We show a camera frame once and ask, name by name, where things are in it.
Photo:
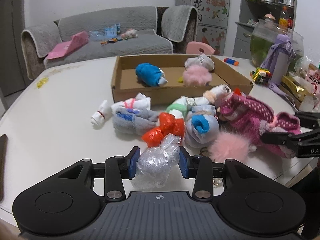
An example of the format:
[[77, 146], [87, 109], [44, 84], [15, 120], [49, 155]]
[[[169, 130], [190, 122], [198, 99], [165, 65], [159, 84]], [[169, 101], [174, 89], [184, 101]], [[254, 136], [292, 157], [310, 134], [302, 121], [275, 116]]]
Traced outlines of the magenta dotted knit garment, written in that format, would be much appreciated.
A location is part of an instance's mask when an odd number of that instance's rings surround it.
[[282, 158], [294, 158], [292, 150], [285, 146], [265, 144], [260, 136], [266, 132], [287, 132], [300, 134], [300, 120], [289, 113], [274, 114], [273, 109], [248, 95], [231, 93], [220, 105], [221, 113], [241, 135], [255, 146], [262, 146]]

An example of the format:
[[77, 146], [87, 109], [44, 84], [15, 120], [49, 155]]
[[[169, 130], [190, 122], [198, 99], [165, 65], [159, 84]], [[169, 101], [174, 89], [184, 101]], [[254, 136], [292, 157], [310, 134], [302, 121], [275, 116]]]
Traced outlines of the pink fluffy pompom keychain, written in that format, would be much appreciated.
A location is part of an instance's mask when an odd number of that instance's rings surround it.
[[208, 147], [209, 157], [216, 163], [224, 163], [226, 159], [243, 163], [256, 150], [257, 147], [243, 135], [225, 131], [219, 132], [217, 139]]

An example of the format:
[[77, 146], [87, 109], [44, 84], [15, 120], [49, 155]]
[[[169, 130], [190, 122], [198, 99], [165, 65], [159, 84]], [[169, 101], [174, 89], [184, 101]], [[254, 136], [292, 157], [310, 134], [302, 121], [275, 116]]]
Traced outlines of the clear plastic bag bundle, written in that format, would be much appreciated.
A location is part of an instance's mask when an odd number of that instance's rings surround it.
[[180, 161], [178, 135], [168, 134], [157, 147], [146, 149], [138, 158], [132, 186], [137, 190], [153, 190], [164, 187], [170, 171]]

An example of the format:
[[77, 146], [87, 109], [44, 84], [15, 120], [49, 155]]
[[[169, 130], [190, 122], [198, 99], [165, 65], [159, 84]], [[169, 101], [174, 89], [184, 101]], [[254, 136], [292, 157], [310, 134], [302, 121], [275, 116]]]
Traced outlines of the orange plastic bag bundle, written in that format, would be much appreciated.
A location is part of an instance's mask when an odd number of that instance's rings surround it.
[[180, 118], [176, 119], [172, 114], [163, 112], [159, 115], [159, 126], [144, 133], [142, 135], [142, 140], [148, 147], [158, 147], [168, 134], [183, 138], [184, 133], [184, 120]]

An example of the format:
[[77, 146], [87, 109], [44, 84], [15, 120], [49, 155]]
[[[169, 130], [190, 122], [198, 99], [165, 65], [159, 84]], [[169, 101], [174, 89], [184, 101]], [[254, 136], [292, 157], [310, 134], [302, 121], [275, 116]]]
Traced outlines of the minnie mouse doll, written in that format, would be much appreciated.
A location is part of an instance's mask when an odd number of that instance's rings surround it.
[[220, 123], [220, 124], [225, 124], [225, 123], [227, 123], [227, 119], [225, 118], [225, 116], [221, 113], [221, 109], [220, 109], [220, 107], [217, 107], [217, 109], [216, 109], [216, 118], [217, 118], [217, 120], [218, 120], [218, 122]]

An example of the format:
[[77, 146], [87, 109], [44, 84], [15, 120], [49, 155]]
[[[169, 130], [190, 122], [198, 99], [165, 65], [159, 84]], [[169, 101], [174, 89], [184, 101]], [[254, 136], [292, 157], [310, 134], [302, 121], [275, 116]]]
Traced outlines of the grey and white sock bundle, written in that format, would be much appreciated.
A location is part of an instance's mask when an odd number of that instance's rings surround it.
[[111, 106], [116, 132], [143, 135], [157, 125], [159, 113], [151, 110], [151, 98], [138, 93]]

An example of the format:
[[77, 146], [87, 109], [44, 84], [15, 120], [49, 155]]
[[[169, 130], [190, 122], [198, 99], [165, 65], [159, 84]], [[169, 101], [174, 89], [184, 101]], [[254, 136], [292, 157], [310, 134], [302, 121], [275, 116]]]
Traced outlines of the small white cloth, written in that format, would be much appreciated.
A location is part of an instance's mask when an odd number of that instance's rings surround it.
[[111, 116], [112, 110], [107, 100], [104, 100], [98, 109], [91, 116], [91, 125], [94, 128], [101, 128], [106, 120]]

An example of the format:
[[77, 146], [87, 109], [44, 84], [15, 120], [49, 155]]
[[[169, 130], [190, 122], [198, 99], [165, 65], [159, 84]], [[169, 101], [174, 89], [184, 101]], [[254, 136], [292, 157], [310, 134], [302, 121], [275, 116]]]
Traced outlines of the white sock with peach band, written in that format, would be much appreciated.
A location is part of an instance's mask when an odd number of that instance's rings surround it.
[[227, 85], [215, 86], [203, 93], [203, 97], [212, 105], [218, 105], [225, 96], [231, 92]]

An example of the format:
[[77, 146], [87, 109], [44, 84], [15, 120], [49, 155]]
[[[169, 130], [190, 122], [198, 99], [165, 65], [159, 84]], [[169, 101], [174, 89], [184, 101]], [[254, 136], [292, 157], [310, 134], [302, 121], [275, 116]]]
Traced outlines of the pink fluffy pompom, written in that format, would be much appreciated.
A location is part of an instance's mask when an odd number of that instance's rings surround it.
[[191, 65], [183, 72], [185, 86], [206, 86], [212, 81], [212, 74], [203, 66]]

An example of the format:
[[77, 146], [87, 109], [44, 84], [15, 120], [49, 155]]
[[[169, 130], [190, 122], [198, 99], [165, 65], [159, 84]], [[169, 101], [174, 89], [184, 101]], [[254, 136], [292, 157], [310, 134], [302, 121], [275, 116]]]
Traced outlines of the light blue sock bundle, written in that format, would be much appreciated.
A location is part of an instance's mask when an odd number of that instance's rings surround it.
[[193, 106], [185, 118], [186, 144], [193, 148], [203, 148], [212, 144], [220, 130], [213, 105]]

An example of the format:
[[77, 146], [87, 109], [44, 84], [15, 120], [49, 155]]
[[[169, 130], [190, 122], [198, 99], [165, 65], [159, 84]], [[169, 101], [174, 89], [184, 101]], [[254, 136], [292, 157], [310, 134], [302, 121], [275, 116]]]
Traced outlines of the gold snack box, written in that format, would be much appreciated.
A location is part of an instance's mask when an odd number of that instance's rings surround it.
[[312, 112], [317, 105], [317, 98], [290, 76], [281, 78], [279, 88], [293, 99], [299, 111]]

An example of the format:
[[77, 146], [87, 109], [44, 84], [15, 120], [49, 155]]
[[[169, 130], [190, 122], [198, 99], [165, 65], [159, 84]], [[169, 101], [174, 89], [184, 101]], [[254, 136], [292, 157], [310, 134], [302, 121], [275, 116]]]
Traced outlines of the colourful block toy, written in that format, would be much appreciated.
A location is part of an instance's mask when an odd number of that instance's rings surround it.
[[257, 68], [250, 73], [250, 76], [255, 84], [266, 86], [272, 77], [272, 73], [267, 69]]

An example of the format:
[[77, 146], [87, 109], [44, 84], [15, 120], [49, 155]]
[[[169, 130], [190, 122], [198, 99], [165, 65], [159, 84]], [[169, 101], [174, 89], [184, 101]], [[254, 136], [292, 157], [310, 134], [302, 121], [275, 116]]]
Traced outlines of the purple water bottle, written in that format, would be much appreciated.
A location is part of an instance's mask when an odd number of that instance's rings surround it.
[[279, 86], [281, 78], [287, 73], [290, 62], [295, 56], [290, 37], [278, 34], [260, 68], [267, 69], [272, 74], [271, 82]]

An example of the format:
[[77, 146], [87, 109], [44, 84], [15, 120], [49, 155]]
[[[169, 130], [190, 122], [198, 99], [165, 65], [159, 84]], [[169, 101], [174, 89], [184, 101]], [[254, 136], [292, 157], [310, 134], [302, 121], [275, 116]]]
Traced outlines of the orange blue marker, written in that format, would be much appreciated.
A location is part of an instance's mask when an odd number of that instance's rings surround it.
[[238, 61], [236, 61], [236, 60], [233, 60], [233, 59], [230, 59], [230, 58], [224, 58], [224, 60], [223, 60], [225, 63], [227, 63], [227, 64], [231, 64], [231, 65], [233, 65], [233, 66], [238, 66], [239, 65], [239, 62]]

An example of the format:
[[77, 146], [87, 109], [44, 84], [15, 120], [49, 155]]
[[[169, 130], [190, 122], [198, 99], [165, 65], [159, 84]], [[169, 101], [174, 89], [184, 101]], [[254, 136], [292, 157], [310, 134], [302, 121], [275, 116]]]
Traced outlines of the glass fish bowl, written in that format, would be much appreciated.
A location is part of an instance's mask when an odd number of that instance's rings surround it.
[[271, 21], [259, 20], [253, 30], [250, 41], [250, 50], [253, 64], [260, 67], [267, 56], [269, 48], [275, 43], [278, 34], [286, 34], [291, 39], [296, 57], [291, 61], [292, 69], [298, 59], [304, 56], [303, 36], [292, 29], [283, 29]]

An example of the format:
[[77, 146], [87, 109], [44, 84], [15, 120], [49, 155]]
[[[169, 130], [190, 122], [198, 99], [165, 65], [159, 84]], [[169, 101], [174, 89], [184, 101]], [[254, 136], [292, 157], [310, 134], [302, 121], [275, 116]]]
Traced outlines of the brown cardboard tray box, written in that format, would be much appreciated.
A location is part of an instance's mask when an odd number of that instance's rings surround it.
[[[239, 88], [249, 94], [253, 88], [252, 79], [238, 72], [238, 69], [223, 61], [223, 58], [212, 56], [215, 69], [212, 81], [207, 86], [186, 87], [179, 82], [184, 72], [184, 62], [190, 54], [146, 54], [118, 56], [112, 76], [112, 95], [114, 102], [134, 98], [142, 93], [151, 98], [151, 105], [169, 105], [180, 96], [199, 97], [205, 91], [218, 86], [228, 85], [231, 90]], [[167, 83], [163, 87], [149, 87], [138, 81], [135, 68], [140, 63], [150, 63], [163, 70]]]

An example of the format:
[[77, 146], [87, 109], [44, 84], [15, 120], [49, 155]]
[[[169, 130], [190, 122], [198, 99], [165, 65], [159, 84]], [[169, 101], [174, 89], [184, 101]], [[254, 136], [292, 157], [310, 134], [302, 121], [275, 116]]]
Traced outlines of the pink child chair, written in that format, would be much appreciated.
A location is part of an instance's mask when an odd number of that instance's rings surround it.
[[187, 44], [185, 53], [195, 54], [195, 55], [200, 55], [200, 54], [214, 55], [215, 49], [206, 43], [191, 41]]

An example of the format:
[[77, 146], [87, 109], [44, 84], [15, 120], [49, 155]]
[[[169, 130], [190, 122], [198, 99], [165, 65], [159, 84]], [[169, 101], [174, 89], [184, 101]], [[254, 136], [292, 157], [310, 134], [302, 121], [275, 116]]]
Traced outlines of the grey shelf cabinet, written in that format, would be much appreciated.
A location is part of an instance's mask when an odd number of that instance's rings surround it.
[[240, 0], [239, 17], [235, 21], [234, 57], [251, 58], [249, 44], [256, 23], [263, 20], [269, 13], [276, 18], [275, 22], [278, 23], [284, 5], [285, 0]]

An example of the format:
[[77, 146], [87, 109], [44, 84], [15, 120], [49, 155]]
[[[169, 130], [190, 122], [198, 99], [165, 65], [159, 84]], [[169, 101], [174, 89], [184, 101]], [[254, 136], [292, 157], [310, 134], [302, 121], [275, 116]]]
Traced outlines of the plush toy on sofa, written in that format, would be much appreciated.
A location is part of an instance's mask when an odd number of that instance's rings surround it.
[[138, 33], [136, 29], [128, 29], [124, 33], [121, 34], [122, 39], [129, 39], [129, 38], [137, 38]]

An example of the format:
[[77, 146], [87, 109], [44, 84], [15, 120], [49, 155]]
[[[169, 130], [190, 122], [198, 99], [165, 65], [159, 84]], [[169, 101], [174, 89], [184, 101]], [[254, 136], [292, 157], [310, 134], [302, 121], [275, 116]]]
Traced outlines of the grey covered sofa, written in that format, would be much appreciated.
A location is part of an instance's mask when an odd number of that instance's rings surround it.
[[185, 53], [196, 39], [197, 16], [190, 5], [125, 7], [27, 27], [21, 33], [27, 76], [105, 57]]

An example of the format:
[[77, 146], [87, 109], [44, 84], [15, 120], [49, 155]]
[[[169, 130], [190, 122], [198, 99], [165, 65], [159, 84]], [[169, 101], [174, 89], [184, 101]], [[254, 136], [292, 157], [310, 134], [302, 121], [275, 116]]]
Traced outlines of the blue toy castle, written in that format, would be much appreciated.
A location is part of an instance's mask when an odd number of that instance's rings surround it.
[[104, 29], [105, 38], [117, 37], [118, 35], [120, 35], [120, 28], [121, 28], [120, 23], [116, 23], [116, 24], [112, 25], [111, 27], [105, 27], [105, 29]]

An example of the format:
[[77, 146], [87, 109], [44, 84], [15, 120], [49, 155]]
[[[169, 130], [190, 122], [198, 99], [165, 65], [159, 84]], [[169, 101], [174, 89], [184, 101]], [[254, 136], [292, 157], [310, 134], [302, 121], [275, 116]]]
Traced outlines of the floral decorated cabinet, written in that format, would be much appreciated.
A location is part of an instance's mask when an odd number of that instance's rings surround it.
[[196, 40], [222, 55], [227, 35], [230, 0], [176, 0], [176, 5], [192, 5], [198, 11]]

